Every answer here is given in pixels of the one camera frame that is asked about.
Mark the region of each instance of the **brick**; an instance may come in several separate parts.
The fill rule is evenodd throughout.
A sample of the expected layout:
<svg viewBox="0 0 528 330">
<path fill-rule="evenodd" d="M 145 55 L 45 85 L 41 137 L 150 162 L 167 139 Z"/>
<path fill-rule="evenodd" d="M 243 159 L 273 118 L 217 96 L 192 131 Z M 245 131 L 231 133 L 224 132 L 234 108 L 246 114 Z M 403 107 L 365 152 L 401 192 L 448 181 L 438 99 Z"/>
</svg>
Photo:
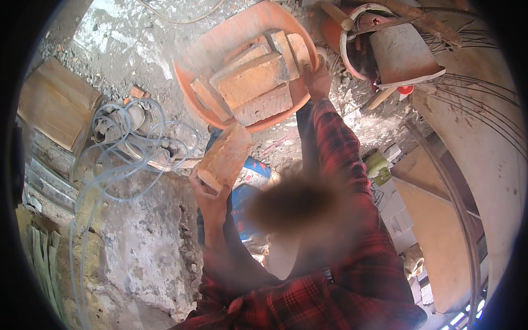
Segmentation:
<svg viewBox="0 0 528 330">
<path fill-rule="evenodd" d="M 241 43 L 238 47 L 236 47 L 235 49 L 227 53 L 224 56 L 224 65 L 227 65 L 228 63 L 233 61 L 235 57 L 242 54 L 242 52 L 244 52 L 249 47 L 253 45 L 259 45 L 259 44 L 266 47 L 266 50 L 268 51 L 268 53 L 272 52 L 271 47 L 269 46 L 268 41 L 266 40 L 266 37 L 264 37 L 263 35 L 259 35 L 244 43 Z"/>
<path fill-rule="evenodd" d="M 233 187 L 248 158 L 253 140 L 244 126 L 230 124 L 220 134 L 198 165 L 198 177 L 216 191 Z"/>
<path fill-rule="evenodd" d="M 283 83 L 233 109 L 233 116 L 244 126 L 249 126 L 293 106 L 288 84 Z"/>
<path fill-rule="evenodd" d="M 297 64 L 299 74 L 304 73 L 304 66 L 307 64 L 310 66 L 310 69 L 312 69 L 312 60 L 310 59 L 310 53 L 308 52 L 308 47 L 306 46 L 303 37 L 297 33 L 291 33 L 287 34 L 286 38 L 290 44 L 290 49 L 294 56 L 295 64 Z"/>
<path fill-rule="evenodd" d="M 297 64 L 295 64 L 295 59 L 291 53 L 290 45 L 284 31 L 280 29 L 270 29 L 264 32 L 264 36 L 266 37 L 271 50 L 279 52 L 284 56 L 284 60 L 290 71 L 290 80 L 299 78 Z"/>
<path fill-rule="evenodd" d="M 256 44 L 245 51 L 243 51 L 240 55 L 235 57 L 231 62 L 229 62 L 226 66 L 224 66 L 222 69 L 220 69 L 218 72 L 216 72 L 210 79 L 210 82 L 214 85 L 216 81 L 218 81 L 218 78 L 223 77 L 230 71 L 233 71 L 234 69 L 238 68 L 244 63 L 247 63 L 251 60 L 254 60 L 256 58 L 259 58 L 263 55 L 271 53 L 266 49 L 264 45 Z"/>
<path fill-rule="evenodd" d="M 209 83 L 213 75 L 213 69 L 205 67 L 200 75 L 191 81 L 191 87 L 204 108 L 212 110 L 221 120 L 228 120 L 233 114 L 222 96 Z"/>
<path fill-rule="evenodd" d="M 133 85 L 130 89 L 130 95 L 132 95 L 135 98 L 141 99 L 143 98 L 143 95 L 145 94 L 145 91 L 138 87 L 138 85 Z"/>
<path fill-rule="evenodd" d="M 212 85 L 234 109 L 289 80 L 284 57 L 271 53 L 244 63 L 212 81 Z"/>
</svg>

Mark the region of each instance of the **green object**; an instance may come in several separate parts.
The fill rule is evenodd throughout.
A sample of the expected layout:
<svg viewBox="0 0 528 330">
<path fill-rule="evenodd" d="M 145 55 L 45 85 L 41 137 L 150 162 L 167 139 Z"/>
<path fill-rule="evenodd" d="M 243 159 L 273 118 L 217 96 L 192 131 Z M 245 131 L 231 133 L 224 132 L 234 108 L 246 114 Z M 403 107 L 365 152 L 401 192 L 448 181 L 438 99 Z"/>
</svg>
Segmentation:
<svg viewBox="0 0 528 330">
<path fill-rule="evenodd" d="M 365 160 L 367 177 L 377 177 L 382 168 L 387 168 L 389 161 L 380 152 L 375 152 Z"/>
<path fill-rule="evenodd" d="M 376 184 L 381 187 L 388 180 L 390 180 L 390 178 L 392 178 L 391 171 L 389 171 L 388 168 L 383 167 L 380 169 L 380 175 L 374 178 L 374 182 L 376 182 Z"/>
</svg>

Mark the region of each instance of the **stack of bricks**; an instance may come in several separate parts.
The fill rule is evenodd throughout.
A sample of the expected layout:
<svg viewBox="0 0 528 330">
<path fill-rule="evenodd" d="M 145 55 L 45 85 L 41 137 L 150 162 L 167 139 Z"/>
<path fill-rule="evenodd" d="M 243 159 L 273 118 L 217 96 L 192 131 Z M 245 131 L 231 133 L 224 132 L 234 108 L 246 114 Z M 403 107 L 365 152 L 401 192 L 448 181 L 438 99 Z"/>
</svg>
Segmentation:
<svg viewBox="0 0 528 330">
<path fill-rule="evenodd" d="M 270 29 L 227 53 L 217 72 L 204 68 L 191 86 L 207 111 L 250 126 L 293 106 L 289 82 L 311 63 L 299 34 Z"/>
</svg>

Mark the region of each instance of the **red brick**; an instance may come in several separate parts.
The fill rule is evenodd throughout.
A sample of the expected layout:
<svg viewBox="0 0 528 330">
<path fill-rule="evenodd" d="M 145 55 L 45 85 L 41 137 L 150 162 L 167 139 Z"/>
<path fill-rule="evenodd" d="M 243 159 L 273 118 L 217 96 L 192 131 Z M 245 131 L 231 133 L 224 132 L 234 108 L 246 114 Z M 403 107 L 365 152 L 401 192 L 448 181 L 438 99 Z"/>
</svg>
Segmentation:
<svg viewBox="0 0 528 330">
<path fill-rule="evenodd" d="M 290 45 L 284 31 L 280 29 L 270 29 L 264 32 L 264 36 L 266 37 L 271 50 L 279 52 L 284 56 L 284 60 L 290 71 L 290 80 L 299 78 L 297 64 L 295 64 L 295 59 L 291 53 Z"/>
<path fill-rule="evenodd" d="M 138 85 L 133 85 L 130 89 L 130 95 L 132 95 L 135 98 L 141 99 L 143 98 L 143 95 L 145 94 L 145 91 L 138 87 Z"/>
<path fill-rule="evenodd" d="M 272 53 L 246 62 L 211 83 L 234 109 L 289 80 L 284 57 Z"/>
<path fill-rule="evenodd" d="M 212 110 L 221 120 L 225 121 L 233 117 L 233 114 L 222 96 L 209 83 L 213 75 L 213 69 L 205 67 L 202 73 L 191 81 L 191 87 L 202 106 L 207 110 Z"/>
<path fill-rule="evenodd" d="M 283 83 L 233 109 L 233 116 L 244 126 L 249 126 L 293 106 L 288 84 Z"/>
<path fill-rule="evenodd" d="M 288 43 L 290 44 L 290 49 L 294 56 L 295 64 L 297 64 L 299 74 L 304 73 L 304 66 L 307 64 L 310 65 L 310 69 L 312 69 L 310 53 L 308 52 L 308 47 L 306 46 L 303 37 L 301 37 L 297 33 L 291 33 L 287 34 L 286 38 L 288 39 Z"/>
<path fill-rule="evenodd" d="M 248 158 L 253 140 L 240 123 L 230 124 L 205 153 L 198 165 L 198 177 L 216 191 L 233 187 Z"/>
<path fill-rule="evenodd" d="M 264 45 L 256 44 L 245 51 L 243 51 L 240 55 L 235 57 L 231 62 L 226 64 L 222 69 L 218 70 L 210 79 L 210 82 L 214 85 L 214 82 L 218 80 L 218 78 L 226 75 L 230 71 L 233 71 L 234 69 L 238 68 L 244 63 L 247 63 L 251 60 L 254 60 L 256 58 L 259 58 L 263 55 L 271 53 L 266 49 Z"/>
<path fill-rule="evenodd" d="M 236 47 L 235 49 L 233 49 L 232 51 L 230 51 L 229 53 L 227 53 L 225 56 L 224 56 L 224 65 L 227 65 L 228 63 L 230 63 L 231 61 L 233 61 L 233 59 L 235 57 L 237 57 L 238 55 L 242 54 L 242 52 L 244 52 L 246 49 L 248 49 L 249 47 L 253 46 L 253 45 L 263 45 L 264 47 L 266 47 L 266 50 L 268 51 L 268 53 L 271 53 L 271 47 L 269 46 L 268 42 L 266 41 L 266 37 L 264 37 L 263 35 L 259 35 L 259 36 L 256 36 L 244 43 L 241 43 L 238 47 Z"/>
</svg>

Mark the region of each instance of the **orange bucket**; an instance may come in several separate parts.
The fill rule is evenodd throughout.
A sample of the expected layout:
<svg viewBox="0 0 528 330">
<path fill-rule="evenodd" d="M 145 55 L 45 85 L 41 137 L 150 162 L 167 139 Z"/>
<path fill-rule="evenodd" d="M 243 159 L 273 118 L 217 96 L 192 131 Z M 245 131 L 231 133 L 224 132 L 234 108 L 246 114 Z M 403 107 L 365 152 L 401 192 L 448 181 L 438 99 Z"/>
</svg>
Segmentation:
<svg viewBox="0 0 528 330">
<path fill-rule="evenodd" d="M 173 59 L 174 71 L 183 96 L 188 101 L 189 107 L 196 111 L 206 122 L 214 127 L 225 129 L 235 119 L 231 118 L 222 121 L 213 111 L 203 108 L 194 95 L 194 90 L 190 85 L 191 80 L 206 66 L 218 71 L 224 66 L 223 58 L 229 51 L 241 43 L 262 34 L 263 31 L 273 28 L 298 33 L 302 36 L 308 47 L 313 67 L 316 68 L 319 65 L 317 51 L 308 32 L 284 8 L 268 1 L 263 1 L 250 7 L 215 26 L 202 35 L 195 43 L 185 48 L 177 56 L 178 58 Z M 263 130 L 285 120 L 310 99 L 310 94 L 308 94 L 304 85 L 304 75 L 290 81 L 289 88 L 294 106 L 289 110 L 246 127 L 250 133 Z"/>
</svg>

